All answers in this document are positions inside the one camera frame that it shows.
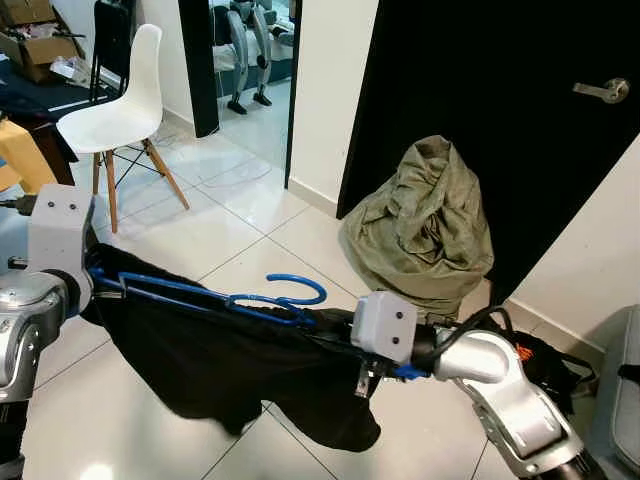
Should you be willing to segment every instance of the olive fabric sack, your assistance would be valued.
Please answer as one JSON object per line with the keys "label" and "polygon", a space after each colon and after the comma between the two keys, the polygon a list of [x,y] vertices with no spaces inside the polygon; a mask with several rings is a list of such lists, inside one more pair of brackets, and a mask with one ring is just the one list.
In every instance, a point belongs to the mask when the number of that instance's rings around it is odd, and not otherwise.
{"label": "olive fabric sack", "polygon": [[493,265],[478,178],[437,135],[345,217],[341,244],[370,288],[450,317]]}

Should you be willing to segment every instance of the robot leg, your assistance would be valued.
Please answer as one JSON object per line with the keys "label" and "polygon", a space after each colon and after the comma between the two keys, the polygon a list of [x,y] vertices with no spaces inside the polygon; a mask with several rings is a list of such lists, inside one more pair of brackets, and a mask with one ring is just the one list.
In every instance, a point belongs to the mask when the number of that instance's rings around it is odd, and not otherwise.
{"label": "robot leg", "polygon": [[246,115],[247,110],[240,105],[240,94],[244,90],[249,76],[249,47],[247,46],[247,36],[242,23],[242,18],[238,12],[230,10],[227,13],[229,27],[231,29],[231,40],[236,51],[236,64],[233,75],[234,92],[227,107],[236,113]]}
{"label": "robot leg", "polygon": [[252,16],[253,31],[256,34],[256,40],[260,48],[260,55],[258,55],[258,91],[253,95],[253,99],[268,107],[271,105],[271,101],[264,95],[264,90],[271,76],[271,42],[262,5],[255,6]]}

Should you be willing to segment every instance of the white wall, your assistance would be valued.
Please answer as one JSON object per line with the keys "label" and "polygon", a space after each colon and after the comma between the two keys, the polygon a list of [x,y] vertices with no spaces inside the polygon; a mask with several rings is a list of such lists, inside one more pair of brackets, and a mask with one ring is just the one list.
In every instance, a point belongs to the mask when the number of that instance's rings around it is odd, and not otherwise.
{"label": "white wall", "polygon": [[[95,0],[51,0],[74,33],[84,33],[78,39],[87,61],[93,58]],[[184,56],[182,26],[178,0],[137,0],[136,23],[153,23],[162,29],[160,44],[160,86],[166,110],[193,124],[193,109],[189,91],[187,62]]]}
{"label": "white wall", "polygon": [[610,338],[602,321],[640,303],[640,136],[513,298],[600,347]]}
{"label": "white wall", "polygon": [[377,0],[305,2],[290,181],[337,205]]}

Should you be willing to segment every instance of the cardboard box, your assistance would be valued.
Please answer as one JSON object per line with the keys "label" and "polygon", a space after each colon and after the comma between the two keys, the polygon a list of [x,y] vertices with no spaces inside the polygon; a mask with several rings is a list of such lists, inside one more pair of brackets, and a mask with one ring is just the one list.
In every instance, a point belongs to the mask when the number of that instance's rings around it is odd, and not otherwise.
{"label": "cardboard box", "polygon": [[49,70],[56,57],[78,55],[72,40],[64,37],[33,38],[19,42],[0,32],[0,50],[11,59],[14,69],[36,83],[58,79]]}
{"label": "cardboard box", "polygon": [[49,0],[0,0],[0,14],[7,25],[55,20]]}

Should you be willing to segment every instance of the doorframe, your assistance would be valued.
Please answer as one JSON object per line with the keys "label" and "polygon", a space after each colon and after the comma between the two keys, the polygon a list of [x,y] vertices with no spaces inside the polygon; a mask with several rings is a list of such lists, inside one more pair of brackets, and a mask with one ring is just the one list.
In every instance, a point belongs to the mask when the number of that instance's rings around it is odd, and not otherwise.
{"label": "doorframe", "polygon": [[[295,31],[293,36],[293,58],[291,61],[291,92],[289,94],[289,119],[287,132],[287,154],[284,168],[284,188],[289,188],[291,153],[298,81],[298,58],[300,33],[302,30],[302,3],[296,2]],[[220,130],[218,115],[218,87],[215,81],[215,65],[211,47],[211,18],[208,0],[178,0],[180,23],[184,39],[184,54],[191,90],[191,105],[196,137],[204,137]]]}

